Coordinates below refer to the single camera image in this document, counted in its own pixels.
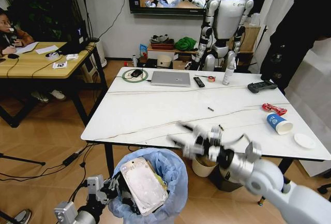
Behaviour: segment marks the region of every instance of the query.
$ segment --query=green ring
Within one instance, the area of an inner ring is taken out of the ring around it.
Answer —
[[[124,81],[126,81],[126,82],[128,82],[128,83],[140,83],[140,82],[142,82],[142,81],[145,81],[145,80],[148,78],[148,72],[142,68],[143,73],[144,73],[144,72],[146,73],[146,75],[145,75],[144,78],[142,78],[142,79],[139,80],[139,81],[134,81],[134,82],[133,82],[133,81],[130,81],[130,80],[128,80],[128,79],[126,79],[126,78],[125,78],[125,74],[128,73],[129,71],[132,71],[132,70],[127,70],[127,71],[125,71],[125,72],[123,73],[122,78],[124,79]]]

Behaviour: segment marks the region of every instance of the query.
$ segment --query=sneaker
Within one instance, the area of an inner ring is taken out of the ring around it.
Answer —
[[[66,96],[61,91],[57,91],[56,89],[50,92],[50,94],[59,101],[64,101],[66,99]]]
[[[31,210],[23,210],[14,218],[21,224],[27,224],[31,218]]]
[[[45,96],[43,93],[40,93],[38,91],[33,91],[31,95],[42,103],[48,103],[50,101],[47,96]]]

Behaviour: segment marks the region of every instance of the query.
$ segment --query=silver laptop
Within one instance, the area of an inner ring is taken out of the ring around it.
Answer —
[[[191,86],[190,73],[154,71],[151,85],[189,87]]]

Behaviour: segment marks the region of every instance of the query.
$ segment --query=white table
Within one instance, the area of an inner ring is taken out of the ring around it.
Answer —
[[[280,165],[283,173],[293,159],[331,160],[331,154],[279,89],[258,94],[247,89],[247,84],[261,81],[258,74],[235,73],[230,85],[225,86],[221,84],[223,72],[188,71],[190,87],[171,87],[153,86],[148,81],[126,82],[122,74],[129,69],[121,68],[81,135],[81,139],[88,142],[105,144],[110,175],[113,171],[112,144],[178,148],[167,135],[194,143],[193,135],[178,122],[199,124],[206,130],[221,124],[225,146],[246,133],[251,140],[260,143],[263,156],[283,158]],[[148,79],[152,78],[153,71],[164,71],[144,70],[149,74]],[[209,83],[207,78],[200,77],[205,87],[199,88],[193,80],[195,74],[216,76],[216,81]],[[289,134],[280,136],[267,123],[266,112],[261,108],[266,102],[288,110],[283,117],[294,124]],[[300,147],[294,141],[295,133],[308,135],[315,140],[316,147],[311,150]],[[242,139],[230,148],[244,153],[247,144],[247,140]]]

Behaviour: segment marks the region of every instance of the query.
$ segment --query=phone case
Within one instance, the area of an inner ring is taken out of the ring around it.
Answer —
[[[162,206],[168,198],[168,193],[143,157],[121,165],[121,173],[143,216]]]

